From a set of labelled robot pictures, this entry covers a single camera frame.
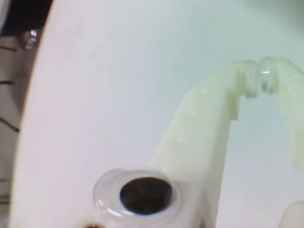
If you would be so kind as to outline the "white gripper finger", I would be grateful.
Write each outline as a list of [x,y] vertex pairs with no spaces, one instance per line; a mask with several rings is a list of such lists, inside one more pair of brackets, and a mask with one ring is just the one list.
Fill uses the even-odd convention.
[[179,190],[160,227],[215,227],[230,124],[241,96],[254,88],[256,69],[253,61],[232,62],[185,94],[149,162]]
[[277,93],[279,112],[287,123],[293,166],[304,169],[304,71],[285,58],[259,62],[262,91]]

